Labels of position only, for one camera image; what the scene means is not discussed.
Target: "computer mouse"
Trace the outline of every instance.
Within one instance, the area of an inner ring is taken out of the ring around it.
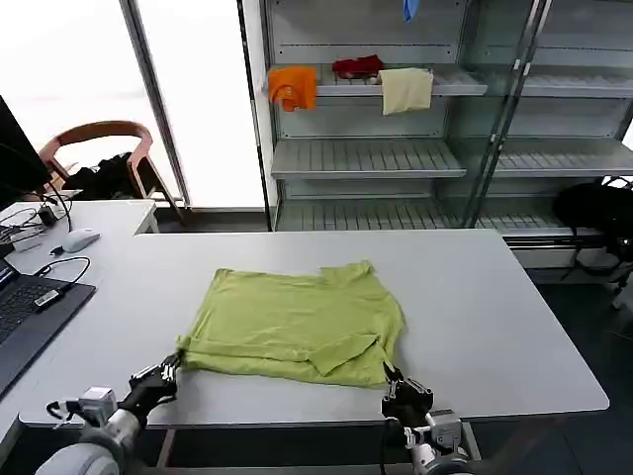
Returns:
[[[99,233],[90,228],[71,231],[65,236],[61,246],[56,247],[50,253],[61,254],[63,252],[77,252],[100,237],[101,235]]]

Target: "desk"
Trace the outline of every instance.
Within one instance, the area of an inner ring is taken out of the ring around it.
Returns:
[[[38,205],[39,203],[16,203],[0,212],[0,219],[20,209],[33,208]],[[128,245],[132,236],[146,231],[157,231],[154,210],[155,204],[152,200],[74,202],[70,212],[73,226],[76,229],[93,228],[101,233],[101,238],[96,242],[77,253],[68,254],[86,255],[92,261],[90,268],[80,282],[99,287],[111,269],[113,259],[120,254],[122,248]],[[28,214],[21,213],[15,218],[7,220],[5,224],[21,223],[27,216]],[[63,218],[53,229],[46,231],[43,235],[45,242],[42,245],[24,252],[14,251],[7,256],[7,260],[21,272],[33,273],[47,262],[52,261],[52,257],[48,253],[52,248],[58,246],[67,233],[68,225]],[[83,262],[78,262],[76,266],[71,264],[56,266],[49,277],[72,280],[83,265]],[[81,312],[75,318],[82,317],[83,313]],[[38,374],[39,371],[45,371],[49,355],[50,353],[45,350],[27,373],[0,401],[0,440],[3,440],[0,447],[0,463],[4,452],[12,445],[11,439],[13,437],[10,428],[24,404],[26,393],[33,389],[33,380],[30,375],[32,372]]]
[[[128,377],[175,349],[221,267],[315,273],[369,259],[407,321],[397,350],[436,409],[465,420],[603,410],[608,400],[495,231],[144,235],[111,259],[99,292],[23,378],[20,420],[52,425],[45,404]],[[380,419],[381,390],[207,371],[179,376],[159,426]]]
[[[0,212],[0,220],[12,215],[16,211],[28,208],[38,208],[40,203],[16,203]],[[113,200],[113,201],[77,201],[73,202],[70,218],[76,230],[92,228],[101,233],[101,238],[85,249],[72,255],[86,255],[92,263],[80,282],[98,285],[103,266],[110,262],[114,255],[120,252],[128,239],[140,233],[152,231],[157,233],[158,227],[154,218],[156,205],[152,200]],[[3,225],[22,223],[29,214],[20,213],[7,220]],[[68,233],[68,222],[61,218],[55,226],[46,230],[41,236],[44,243],[24,252],[11,252],[7,261],[20,272],[31,274],[53,260],[50,250],[61,244]],[[83,267],[83,262],[55,267],[48,277],[52,279],[72,280]]]

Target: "orange cloth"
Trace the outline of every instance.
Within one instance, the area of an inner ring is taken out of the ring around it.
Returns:
[[[289,66],[268,73],[270,102],[281,102],[284,111],[315,108],[317,70],[309,66]]]

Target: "chair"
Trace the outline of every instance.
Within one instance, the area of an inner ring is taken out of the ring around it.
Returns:
[[[40,158],[50,171],[57,173],[62,179],[66,180],[69,176],[68,172],[55,158],[55,154],[60,148],[72,143],[87,142],[111,136],[129,136],[140,139],[140,143],[128,158],[128,172],[130,181],[136,190],[136,197],[148,198],[155,192],[162,193],[169,206],[178,216],[180,223],[185,226],[185,217],[182,210],[176,206],[176,202],[169,191],[167,191],[165,183],[149,158],[149,147],[153,140],[149,130],[141,124],[128,121],[106,121],[75,127],[59,134],[48,142],[40,150]]]

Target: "shelf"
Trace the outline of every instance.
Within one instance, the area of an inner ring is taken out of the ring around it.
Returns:
[[[279,141],[278,179],[450,178],[466,174],[442,140]]]
[[[633,70],[607,67],[533,66],[523,96],[633,97]]]
[[[290,64],[278,64],[275,68]],[[311,64],[316,68],[316,95],[321,97],[382,96],[381,85],[368,79],[340,79],[331,64]],[[388,68],[415,67],[414,64],[390,64]],[[433,96],[483,96],[488,86],[474,79],[455,64],[426,65],[433,68]]]
[[[552,198],[488,198],[476,228],[497,230],[506,238],[571,237],[552,212]],[[579,230],[579,236],[597,232]]]
[[[633,175],[633,151],[614,140],[508,140],[495,178]]]
[[[438,230],[450,222],[430,199],[289,200],[277,231]]]

